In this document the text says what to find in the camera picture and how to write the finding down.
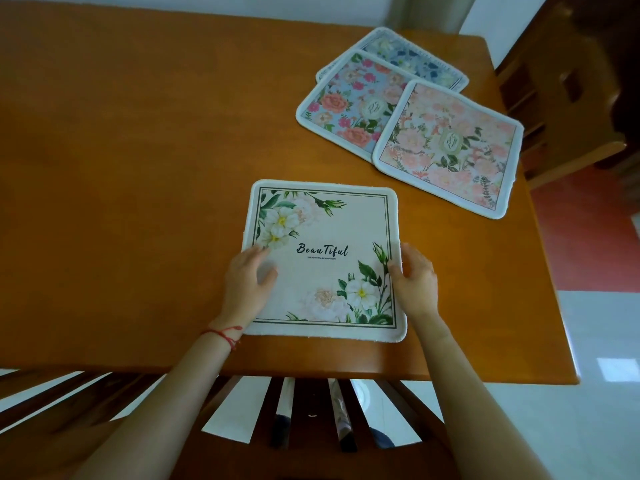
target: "chair backrest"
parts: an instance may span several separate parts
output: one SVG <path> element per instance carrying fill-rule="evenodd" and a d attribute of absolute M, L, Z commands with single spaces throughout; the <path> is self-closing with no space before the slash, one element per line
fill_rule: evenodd
<path fill-rule="evenodd" d="M 620 89 L 596 40 L 580 34 L 564 5 L 528 34 L 498 74 L 508 114 L 525 127 L 522 158 L 535 188 L 625 148 L 611 122 Z M 537 158 L 527 165 L 527 157 Z"/>
<path fill-rule="evenodd" d="M 64 375 L 64 371 L 12 372 L 0 377 L 0 399 Z M 82 391 L 0 434 L 0 472 L 6 480 L 68 478 L 122 423 L 110 421 L 159 378 L 155 374 L 83 372 L 0 413 L 0 431 L 80 386 Z M 240 376 L 218 377 L 185 443 L 174 479 L 460 478 L 449 439 L 437 418 L 400 381 L 376 381 L 421 442 L 377 448 L 348 379 L 338 380 L 356 443 L 342 452 L 326 379 L 297 379 L 288 446 L 271 446 L 283 379 L 272 378 L 249 444 L 202 428 Z"/>

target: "person's right hand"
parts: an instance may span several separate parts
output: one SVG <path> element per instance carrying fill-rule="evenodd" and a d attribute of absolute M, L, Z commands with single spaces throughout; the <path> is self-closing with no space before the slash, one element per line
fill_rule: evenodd
<path fill-rule="evenodd" d="M 396 297 L 409 320 L 414 324 L 438 314 L 438 277 L 433 265 L 411 244 L 403 242 L 402 258 L 411 267 L 411 275 L 405 276 L 400 267 L 389 261 L 388 268 Z"/>

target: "table top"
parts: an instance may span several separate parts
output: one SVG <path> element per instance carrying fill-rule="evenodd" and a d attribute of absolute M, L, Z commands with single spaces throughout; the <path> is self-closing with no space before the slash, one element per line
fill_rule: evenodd
<path fill-rule="evenodd" d="M 0 367 L 166 371 L 219 311 L 260 178 L 393 188 L 485 381 L 576 383 L 522 171 L 493 221 L 299 126 L 370 29 L 0 1 Z M 484 40 L 407 31 L 502 101 Z M 245 336 L 224 374 L 428 379 L 398 344 Z"/>

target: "floor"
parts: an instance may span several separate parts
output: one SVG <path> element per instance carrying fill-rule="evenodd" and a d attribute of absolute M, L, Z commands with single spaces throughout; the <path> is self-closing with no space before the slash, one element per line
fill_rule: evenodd
<path fill-rule="evenodd" d="M 532 198 L 581 384 L 487 387 L 557 480 L 638 479 L 640 240 L 632 212 L 615 179 L 595 169 L 545 185 Z M 640 228 L 640 214 L 635 224 Z M 0 411 L 60 380 L 0 400 Z M 116 417 L 129 414 L 158 382 Z M 203 430 L 248 442 L 268 382 L 240 380 Z M 284 390 L 292 384 L 288 379 Z M 396 445 L 419 441 L 375 382 L 353 384 L 372 428 Z M 405 384 L 440 415 L 430 382 Z M 285 396 L 278 413 L 290 415 Z"/>

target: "red string bracelet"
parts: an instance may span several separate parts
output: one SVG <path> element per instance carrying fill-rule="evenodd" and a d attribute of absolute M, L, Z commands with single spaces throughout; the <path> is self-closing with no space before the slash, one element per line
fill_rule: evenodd
<path fill-rule="evenodd" d="M 201 332 L 201 335 L 204 335 L 205 333 L 209 333 L 209 332 L 216 333 L 220 337 L 222 337 L 223 339 L 229 342 L 229 345 L 231 346 L 231 350 L 236 350 L 236 344 L 240 340 L 234 340 L 231 337 L 226 336 L 225 331 L 227 330 L 242 330 L 242 327 L 240 325 L 236 325 L 236 326 L 230 326 L 229 328 L 223 328 L 222 330 L 213 330 L 212 328 L 208 328 L 206 330 L 203 330 Z"/>

